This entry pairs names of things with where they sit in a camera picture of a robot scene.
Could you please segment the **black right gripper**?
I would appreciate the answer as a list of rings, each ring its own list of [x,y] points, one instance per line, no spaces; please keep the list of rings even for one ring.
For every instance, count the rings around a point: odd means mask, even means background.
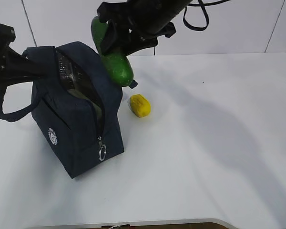
[[[100,22],[108,22],[101,42],[103,55],[112,53],[123,42],[123,56],[158,45],[156,37],[172,37],[176,33],[171,22],[176,15],[170,0],[128,0],[102,2],[97,9]],[[137,33],[131,36],[129,31]]]

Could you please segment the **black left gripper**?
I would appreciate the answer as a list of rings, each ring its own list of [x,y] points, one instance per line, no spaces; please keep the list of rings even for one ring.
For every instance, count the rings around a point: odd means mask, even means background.
[[[25,50],[17,53],[9,45],[16,39],[14,28],[0,23],[0,88],[7,86],[8,78],[44,77],[44,67],[28,58]]]

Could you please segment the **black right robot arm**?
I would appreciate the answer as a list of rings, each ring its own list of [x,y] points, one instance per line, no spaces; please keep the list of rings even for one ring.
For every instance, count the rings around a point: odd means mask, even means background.
[[[128,56],[157,46],[159,36],[170,38],[175,34],[172,19],[188,4],[188,0],[102,2],[98,18],[108,24],[101,41],[102,54],[121,50]]]

